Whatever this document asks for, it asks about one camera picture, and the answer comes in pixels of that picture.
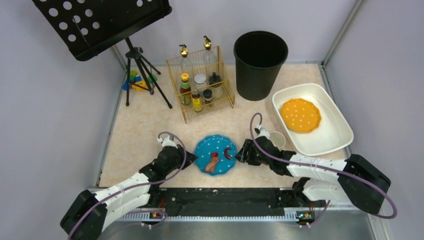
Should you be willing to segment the pink mug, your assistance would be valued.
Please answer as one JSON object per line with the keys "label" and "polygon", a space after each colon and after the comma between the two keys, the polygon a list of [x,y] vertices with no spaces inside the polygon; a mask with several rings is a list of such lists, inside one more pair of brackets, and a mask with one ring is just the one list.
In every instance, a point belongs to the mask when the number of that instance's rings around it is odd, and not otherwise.
{"label": "pink mug", "polygon": [[278,148],[279,150],[282,150],[286,144],[286,138],[285,136],[278,131],[272,131],[269,133],[269,140],[271,143]]}

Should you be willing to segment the black lid grinder jar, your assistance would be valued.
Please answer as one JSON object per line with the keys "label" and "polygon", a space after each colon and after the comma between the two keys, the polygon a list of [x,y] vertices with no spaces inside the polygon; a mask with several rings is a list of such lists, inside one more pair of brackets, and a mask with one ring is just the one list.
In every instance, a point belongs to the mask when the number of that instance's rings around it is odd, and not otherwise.
{"label": "black lid grinder jar", "polygon": [[214,99],[220,99],[223,95],[222,78],[216,72],[213,72],[208,79],[208,84],[212,90],[212,96]]}

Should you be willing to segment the black cap spice bottle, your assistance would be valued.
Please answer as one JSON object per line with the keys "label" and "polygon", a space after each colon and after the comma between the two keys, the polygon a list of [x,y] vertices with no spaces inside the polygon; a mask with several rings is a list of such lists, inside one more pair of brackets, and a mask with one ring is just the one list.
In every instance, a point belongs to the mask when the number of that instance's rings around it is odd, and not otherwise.
{"label": "black cap spice bottle", "polygon": [[204,103],[207,107],[213,106],[213,92],[211,89],[205,89],[203,91]]}

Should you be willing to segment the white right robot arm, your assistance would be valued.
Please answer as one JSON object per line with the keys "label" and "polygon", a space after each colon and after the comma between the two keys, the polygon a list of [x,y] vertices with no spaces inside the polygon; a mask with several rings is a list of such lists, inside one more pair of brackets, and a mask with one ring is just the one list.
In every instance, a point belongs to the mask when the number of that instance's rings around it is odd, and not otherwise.
{"label": "white right robot arm", "polygon": [[267,165],[281,176],[298,177],[293,191],[309,201],[345,202],[368,214],[380,212],[391,180],[358,154],[323,159],[279,150],[264,136],[246,139],[235,158],[252,166]]}

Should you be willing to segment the blue dotted plate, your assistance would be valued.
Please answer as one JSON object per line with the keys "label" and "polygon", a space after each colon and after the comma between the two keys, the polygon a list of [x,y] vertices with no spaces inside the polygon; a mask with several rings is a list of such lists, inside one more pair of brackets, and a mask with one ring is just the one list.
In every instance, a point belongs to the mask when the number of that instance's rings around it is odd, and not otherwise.
{"label": "blue dotted plate", "polygon": [[[228,152],[232,156],[231,160],[224,157],[224,149],[227,147],[231,148]],[[211,160],[210,154],[213,152],[218,153],[220,161],[214,172],[205,172],[205,167]],[[224,175],[235,167],[237,152],[236,144],[229,137],[221,134],[208,135],[200,140],[194,149],[194,154],[197,155],[194,164],[204,174],[210,176]]]}

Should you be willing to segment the silver lid shaker jar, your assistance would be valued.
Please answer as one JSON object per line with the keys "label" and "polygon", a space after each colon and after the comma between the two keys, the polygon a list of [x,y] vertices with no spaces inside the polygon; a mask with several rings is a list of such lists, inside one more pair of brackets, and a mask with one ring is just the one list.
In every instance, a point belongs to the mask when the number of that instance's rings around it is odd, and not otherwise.
{"label": "silver lid shaker jar", "polygon": [[200,94],[200,96],[204,97],[204,90],[207,89],[208,83],[207,83],[207,77],[203,73],[196,74],[194,76],[194,83],[195,86]]}

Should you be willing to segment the yellow dotted plate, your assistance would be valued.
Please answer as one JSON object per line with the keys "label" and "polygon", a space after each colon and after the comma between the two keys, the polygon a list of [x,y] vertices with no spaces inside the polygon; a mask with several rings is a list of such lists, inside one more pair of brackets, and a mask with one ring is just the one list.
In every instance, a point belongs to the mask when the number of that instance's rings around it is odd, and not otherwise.
{"label": "yellow dotted plate", "polygon": [[322,121],[320,110],[303,98],[292,98],[284,102],[279,113],[289,130],[301,134],[314,131]]}

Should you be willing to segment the small yellow spice bottle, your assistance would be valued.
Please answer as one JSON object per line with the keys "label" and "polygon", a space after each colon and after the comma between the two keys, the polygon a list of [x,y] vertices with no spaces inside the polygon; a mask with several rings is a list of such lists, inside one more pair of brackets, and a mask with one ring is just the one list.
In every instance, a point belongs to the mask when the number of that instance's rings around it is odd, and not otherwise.
{"label": "small yellow spice bottle", "polygon": [[201,95],[198,89],[193,89],[191,91],[191,98],[192,98],[193,110],[197,113],[201,112],[203,110],[203,107],[202,107]]}

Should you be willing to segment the yellow cap sauce bottle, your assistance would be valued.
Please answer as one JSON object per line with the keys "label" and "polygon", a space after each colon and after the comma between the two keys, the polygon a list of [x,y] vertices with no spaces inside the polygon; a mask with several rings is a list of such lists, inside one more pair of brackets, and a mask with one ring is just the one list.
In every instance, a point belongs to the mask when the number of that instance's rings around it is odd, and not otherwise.
{"label": "yellow cap sauce bottle", "polygon": [[180,78],[180,101],[183,105],[189,105],[191,103],[191,86],[190,78],[187,72],[181,74]]}

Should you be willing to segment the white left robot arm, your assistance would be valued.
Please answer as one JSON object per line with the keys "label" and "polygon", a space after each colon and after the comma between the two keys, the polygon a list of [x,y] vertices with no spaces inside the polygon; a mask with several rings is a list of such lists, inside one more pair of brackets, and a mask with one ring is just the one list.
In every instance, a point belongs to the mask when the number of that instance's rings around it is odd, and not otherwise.
{"label": "white left robot arm", "polygon": [[59,225],[70,240],[96,240],[111,223],[145,206],[150,191],[169,180],[170,174],[187,168],[197,158],[181,145],[165,146],[152,162],[126,180],[102,190],[80,192]]}

